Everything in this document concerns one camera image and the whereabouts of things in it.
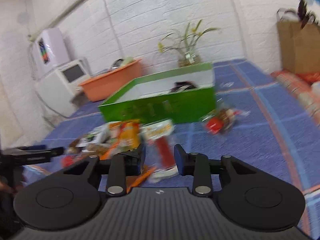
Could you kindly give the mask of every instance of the white machine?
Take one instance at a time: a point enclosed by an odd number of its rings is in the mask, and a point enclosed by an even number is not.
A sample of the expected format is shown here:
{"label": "white machine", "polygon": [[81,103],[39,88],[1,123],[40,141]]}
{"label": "white machine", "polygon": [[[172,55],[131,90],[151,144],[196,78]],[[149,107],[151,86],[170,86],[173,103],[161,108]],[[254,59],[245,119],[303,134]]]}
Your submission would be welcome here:
{"label": "white machine", "polygon": [[64,116],[76,111],[71,103],[82,92],[78,85],[90,78],[84,60],[74,60],[49,72],[36,83],[36,91],[43,101]]}
{"label": "white machine", "polygon": [[32,56],[36,63],[37,79],[70,61],[59,28],[46,29],[39,35],[33,44]]}

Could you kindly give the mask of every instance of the silver screw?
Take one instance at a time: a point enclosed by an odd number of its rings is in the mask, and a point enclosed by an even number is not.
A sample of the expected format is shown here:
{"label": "silver screw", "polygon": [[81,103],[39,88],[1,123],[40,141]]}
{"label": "silver screw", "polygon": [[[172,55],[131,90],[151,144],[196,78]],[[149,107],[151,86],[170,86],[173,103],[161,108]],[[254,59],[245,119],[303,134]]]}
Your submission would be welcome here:
{"label": "silver screw", "polygon": [[123,188],[120,186],[111,186],[108,188],[110,194],[119,194],[123,191]]}
{"label": "silver screw", "polygon": [[207,186],[199,186],[199,187],[196,187],[195,191],[199,194],[208,194],[211,189]]}

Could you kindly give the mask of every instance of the cardboard bag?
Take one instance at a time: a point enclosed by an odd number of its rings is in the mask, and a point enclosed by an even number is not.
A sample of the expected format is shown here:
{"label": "cardboard bag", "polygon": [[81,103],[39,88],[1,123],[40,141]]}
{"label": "cardboard bag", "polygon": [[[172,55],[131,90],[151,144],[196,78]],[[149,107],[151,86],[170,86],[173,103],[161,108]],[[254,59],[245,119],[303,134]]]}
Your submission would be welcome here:
{"label": "cardboard bag", "polygon": [[292,73],[320,72],[320,27],[300,22],[277,22],[282,66]]}

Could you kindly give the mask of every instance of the ribbed gray surface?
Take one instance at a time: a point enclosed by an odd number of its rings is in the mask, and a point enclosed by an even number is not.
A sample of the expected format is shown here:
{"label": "ribbed gray surface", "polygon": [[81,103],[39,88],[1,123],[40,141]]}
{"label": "ribbed gray surface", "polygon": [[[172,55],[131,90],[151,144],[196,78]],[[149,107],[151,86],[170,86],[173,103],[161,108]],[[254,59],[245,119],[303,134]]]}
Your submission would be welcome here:
{"label": "ribbed gray surface", "polygon": [[212,200],[195,197],[187,188],[134,188],[127,196],[108,200],[103,210],[82,226],[60,232],[40,232],[26,228],[13,239],[306,240],[309,238],[297,228],[276,233],[243,229],[224,218]]}

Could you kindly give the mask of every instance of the open cardboard box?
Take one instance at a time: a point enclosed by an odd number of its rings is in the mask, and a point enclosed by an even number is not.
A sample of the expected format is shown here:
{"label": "open cardboard box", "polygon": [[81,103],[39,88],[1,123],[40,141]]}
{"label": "open cardboard box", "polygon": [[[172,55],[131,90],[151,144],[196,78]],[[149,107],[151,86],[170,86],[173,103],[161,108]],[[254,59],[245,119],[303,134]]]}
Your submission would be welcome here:
{"label": "open cardboard box", "polygon": [[[175,82],[192,81],[198,87],[170,93]],[[196,122],[215,109],[214,73],[211,63],[200,63],[135,78],[99,106],[106,121],[140,119],[150,123],[172,119]]]}

